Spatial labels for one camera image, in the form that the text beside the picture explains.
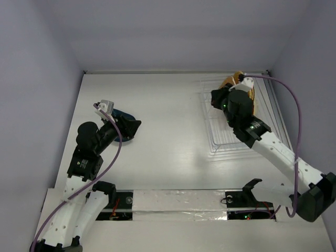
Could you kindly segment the dark blue plate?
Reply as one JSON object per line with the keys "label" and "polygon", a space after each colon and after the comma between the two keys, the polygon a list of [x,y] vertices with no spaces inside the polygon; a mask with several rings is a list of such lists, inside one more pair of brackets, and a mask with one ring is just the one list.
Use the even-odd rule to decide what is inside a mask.
{"label": "dark blue plate", "polygon": [[126,133],[126,130],[125,130],[125,124],[124,122],[118,122],[119,119],[121,119],[121,117],[124,117],[125,119],[130,119],[130,120],[135,120],[135,117],[131,114],[128,114],[126,112],[123,112],[121,110],[118,110],[118,109],[114,109],[113,110],[113,113],[112,113],[112,116],[113,118],[115,119],[116,121],[116,125],[118,126],[119,130],[120,130],[120,133],[121,133],[121,136],[122,138],[120,137],[116,137],[116,139],[114,140],[114,142],[129,142],[131,141],[134,136],[127,136],[127,133]]}

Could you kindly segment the square woven plate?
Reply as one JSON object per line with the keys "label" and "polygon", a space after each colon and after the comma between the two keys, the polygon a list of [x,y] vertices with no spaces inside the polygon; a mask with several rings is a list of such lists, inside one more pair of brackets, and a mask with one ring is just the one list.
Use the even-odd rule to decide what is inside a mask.
{"label": "square woven plate", "polygon": [[232,86],[235,86],[235,85],[236,85],[236,81],[235,81],[234,77],[229,76],[222,82],[219,89],[231,88]]}
{"label": "square woven plate", "polygon": [[244,73],[242,71],[237,71],[233,75],[234,83],[239,84],[244,78]]}

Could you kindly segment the round bamboo plate green rim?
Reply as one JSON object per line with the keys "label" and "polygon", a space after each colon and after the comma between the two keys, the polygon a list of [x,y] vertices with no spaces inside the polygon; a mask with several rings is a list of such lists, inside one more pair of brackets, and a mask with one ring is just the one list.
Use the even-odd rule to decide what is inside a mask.
{"label": "round bamboo plate green rim", "polygon": [[252,101],[255,100],[255,88],[252,88],[248,91],[248,96],[251,98]]}

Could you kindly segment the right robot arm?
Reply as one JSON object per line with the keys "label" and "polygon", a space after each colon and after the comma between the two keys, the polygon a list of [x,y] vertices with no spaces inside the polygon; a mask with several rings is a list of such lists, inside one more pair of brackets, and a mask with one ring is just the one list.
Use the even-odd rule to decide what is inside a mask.
{"label": "right robot arm", "polygon": [[251,180],[241,194],[246,205],[267,201],[292,208],[302,219],[314,222],[335,202],[335,174],[324,174],[296,158],[271,128],[253,115],[253,101],[246,91],[227,87],[212,90],[211,105],[223,111],[240,142],[266,158],[288,179],[282,183]]}

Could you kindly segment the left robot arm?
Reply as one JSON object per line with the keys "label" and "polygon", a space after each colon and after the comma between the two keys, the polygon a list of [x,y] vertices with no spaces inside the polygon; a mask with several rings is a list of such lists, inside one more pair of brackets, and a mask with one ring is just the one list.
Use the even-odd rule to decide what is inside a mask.
{"label": "left robot arm", "polygon": [[60,205],[41,225],[30,251],[82,251],[83,239],[105,207],[115,204],[116,186],[101,181],[101,153],[115,140],[132,140],[140,120],[124,115],[102,118],[104,125],[82,123],[67,171]]}

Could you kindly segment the small woven plate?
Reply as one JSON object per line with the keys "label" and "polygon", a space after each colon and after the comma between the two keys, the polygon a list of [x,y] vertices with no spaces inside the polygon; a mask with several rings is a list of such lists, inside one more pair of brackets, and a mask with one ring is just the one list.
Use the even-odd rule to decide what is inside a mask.
{"label": "small woven plate", "polygon": [[256,116],[257,115],[257,102],[254,100],[253,101],[253,115]]}

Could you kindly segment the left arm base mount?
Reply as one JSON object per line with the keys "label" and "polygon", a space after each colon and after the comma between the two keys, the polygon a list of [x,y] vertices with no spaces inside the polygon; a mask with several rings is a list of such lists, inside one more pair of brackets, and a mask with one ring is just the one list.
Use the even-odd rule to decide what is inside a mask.
{"label": "left arm base mount", "polygon": [[97,221],[131,221],[133,219],[133,191],[117,191],[116,199],[109,203],[96,218]]}

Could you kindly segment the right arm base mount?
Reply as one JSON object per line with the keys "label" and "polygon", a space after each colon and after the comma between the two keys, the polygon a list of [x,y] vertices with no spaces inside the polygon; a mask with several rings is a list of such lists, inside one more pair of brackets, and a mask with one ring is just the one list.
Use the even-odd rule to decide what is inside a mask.
{"label": "right arm base mount", "polygon": [[252,189],[262,180],[259,178],[248,182],[241,190],[226,191],[220,203],[227,207],[227,219],[232,220],[275,220],[273,203],[257,201]]}

